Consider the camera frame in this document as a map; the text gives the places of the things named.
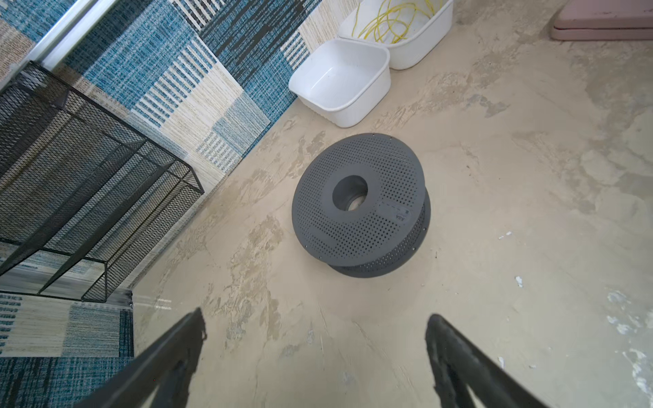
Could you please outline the black perforated cable spool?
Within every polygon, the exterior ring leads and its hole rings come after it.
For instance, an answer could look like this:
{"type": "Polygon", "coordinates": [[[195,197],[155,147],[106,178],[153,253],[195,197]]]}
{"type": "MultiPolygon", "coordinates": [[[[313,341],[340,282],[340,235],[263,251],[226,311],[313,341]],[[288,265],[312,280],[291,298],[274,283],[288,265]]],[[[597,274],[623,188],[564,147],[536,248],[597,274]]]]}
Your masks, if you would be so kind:
{"type": "Polygon", "coordinates": [[[418,157],[387,134],[356,134],[326,148],[306,168],[292,199],[301,247],[355,278],[401,268],[422,245],[430,218],[418,157]]]}

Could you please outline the pink flat case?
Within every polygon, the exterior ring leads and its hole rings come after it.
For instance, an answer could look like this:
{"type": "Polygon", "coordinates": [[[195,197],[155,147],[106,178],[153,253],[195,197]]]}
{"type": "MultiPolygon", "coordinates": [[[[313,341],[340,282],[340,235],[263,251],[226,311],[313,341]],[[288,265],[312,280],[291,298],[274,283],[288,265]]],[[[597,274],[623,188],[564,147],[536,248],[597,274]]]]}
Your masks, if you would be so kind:
{"type": "Polygon", "coordinates": [[[652,39],[652,0],[574,0],[553,18],[558,41],[647,41],[652,39]]]}

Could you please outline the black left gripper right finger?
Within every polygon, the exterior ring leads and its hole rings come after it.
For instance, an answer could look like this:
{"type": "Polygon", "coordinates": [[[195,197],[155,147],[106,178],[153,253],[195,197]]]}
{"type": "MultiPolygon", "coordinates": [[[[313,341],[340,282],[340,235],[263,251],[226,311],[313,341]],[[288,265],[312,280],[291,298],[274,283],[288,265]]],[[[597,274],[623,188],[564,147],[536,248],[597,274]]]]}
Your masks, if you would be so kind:
{"type": "Polygon", "coordinates": [[[440,314],[428,320],[425,342],[442,407],[544,407],[440,314]]]}

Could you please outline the white plastic tub right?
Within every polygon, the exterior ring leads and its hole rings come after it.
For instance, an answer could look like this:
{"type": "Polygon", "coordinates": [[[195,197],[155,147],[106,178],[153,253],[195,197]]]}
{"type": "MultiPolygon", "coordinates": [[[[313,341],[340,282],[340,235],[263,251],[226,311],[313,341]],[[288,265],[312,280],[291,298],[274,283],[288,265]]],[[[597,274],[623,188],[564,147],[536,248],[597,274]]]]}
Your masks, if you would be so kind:
{"type": "Polygon", "coordinates": [[[389,50],[389,67],[416,66],[452,28],[454,1],[360,2],[341,23],[337,35],[389,50]]]}

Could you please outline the white plastic tub left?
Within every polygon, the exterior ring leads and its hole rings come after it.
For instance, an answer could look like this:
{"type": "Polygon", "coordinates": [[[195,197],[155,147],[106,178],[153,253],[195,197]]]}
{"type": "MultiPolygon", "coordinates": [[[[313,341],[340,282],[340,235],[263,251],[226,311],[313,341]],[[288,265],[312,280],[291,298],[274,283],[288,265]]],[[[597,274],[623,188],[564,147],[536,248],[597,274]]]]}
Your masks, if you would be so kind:
{"type": "Polygon", "coordinates": [[[387,95],[390,53],[372,44],[325,42],[292,74],[289,90],[342,129],[355,126],[387,95]]]}

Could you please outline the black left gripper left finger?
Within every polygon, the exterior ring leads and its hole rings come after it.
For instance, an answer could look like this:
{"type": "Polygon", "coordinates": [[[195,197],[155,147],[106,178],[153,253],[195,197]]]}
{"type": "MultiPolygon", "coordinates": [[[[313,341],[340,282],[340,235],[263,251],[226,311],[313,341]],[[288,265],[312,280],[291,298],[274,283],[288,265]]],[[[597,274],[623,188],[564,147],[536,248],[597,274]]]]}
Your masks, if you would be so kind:
{"type": "Polygon", "coordinates": [[[186,314],[77,407],[185,407],[207,339],[202,311],[186,314]]]}

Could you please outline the white plastic tub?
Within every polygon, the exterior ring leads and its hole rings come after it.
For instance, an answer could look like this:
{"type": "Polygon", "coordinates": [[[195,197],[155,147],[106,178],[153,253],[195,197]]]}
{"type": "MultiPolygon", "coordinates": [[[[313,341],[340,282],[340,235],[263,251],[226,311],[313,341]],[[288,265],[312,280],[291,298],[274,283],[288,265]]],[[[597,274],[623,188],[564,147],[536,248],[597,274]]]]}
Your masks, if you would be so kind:
{"type": "Polygon", "coordinates": [[[454,1],[360,2],[341,23],[337,35],[389,50],[389,67],[416,66],[452,28],[454,1]]]}
{"type": "Polygon", "coordinates": [[[289,90],[342,129],[355,126],[387,95],[390,53],[372,44],[325,42],[292,74],[289,90]]]}

